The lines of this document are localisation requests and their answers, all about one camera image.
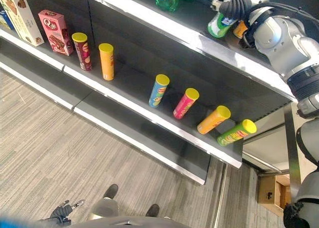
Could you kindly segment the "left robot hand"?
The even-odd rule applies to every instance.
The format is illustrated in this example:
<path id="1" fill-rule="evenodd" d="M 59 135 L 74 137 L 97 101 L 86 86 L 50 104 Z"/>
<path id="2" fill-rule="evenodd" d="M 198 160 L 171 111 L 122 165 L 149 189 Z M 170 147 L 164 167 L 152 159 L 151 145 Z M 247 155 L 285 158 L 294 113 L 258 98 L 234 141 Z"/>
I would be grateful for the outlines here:
<path id="1" fill-rule="evenodd" d="M 70 226 L 72 221 L 68 218 L 68 216 L 84 203 L 84 199 L 81 199 L 74 204 L 69 204 L 69 200 L 65 200 L 54 209 L 49 218 L 60 226 Z"/>

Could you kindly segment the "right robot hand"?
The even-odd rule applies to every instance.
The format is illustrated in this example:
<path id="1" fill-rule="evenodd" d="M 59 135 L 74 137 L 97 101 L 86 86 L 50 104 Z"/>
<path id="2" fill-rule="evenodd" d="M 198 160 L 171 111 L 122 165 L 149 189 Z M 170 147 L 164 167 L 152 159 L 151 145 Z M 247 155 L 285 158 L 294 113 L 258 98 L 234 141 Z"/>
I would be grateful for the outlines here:
<path id="1" fill-rule="evenodd" d="M 259 2 L 269 0 L 212 0 L 211 8 L 233 20 L 243 20 L 247 11 Z"/>

